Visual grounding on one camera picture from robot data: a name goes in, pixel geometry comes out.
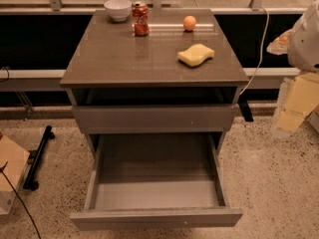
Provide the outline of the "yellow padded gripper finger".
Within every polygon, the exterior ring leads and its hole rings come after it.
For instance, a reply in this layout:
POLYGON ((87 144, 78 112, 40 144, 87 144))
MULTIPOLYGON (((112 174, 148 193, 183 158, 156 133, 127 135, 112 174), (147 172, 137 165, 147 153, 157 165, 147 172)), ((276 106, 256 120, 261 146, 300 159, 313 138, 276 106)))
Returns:
POLYGON ((285 78, 280 86, 271 133, 275 138, 288 137, 319 106, 319 75, 306 73, 285 78))
POLYGON ((266 51, 272 55, 287 55, 291 30, 287 30, 271 42, 266 51))

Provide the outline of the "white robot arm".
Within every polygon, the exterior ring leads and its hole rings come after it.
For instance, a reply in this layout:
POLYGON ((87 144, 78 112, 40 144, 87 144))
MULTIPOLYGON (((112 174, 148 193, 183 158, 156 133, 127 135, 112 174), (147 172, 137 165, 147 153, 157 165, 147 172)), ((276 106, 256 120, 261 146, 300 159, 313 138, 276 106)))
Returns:
POLYGON ((319 0, 315 0, 294 26, 282 33, 266 51, 286 54, 300 71, 280 85, 271 132, 276 138, 294 133, 319 105, 319 0))

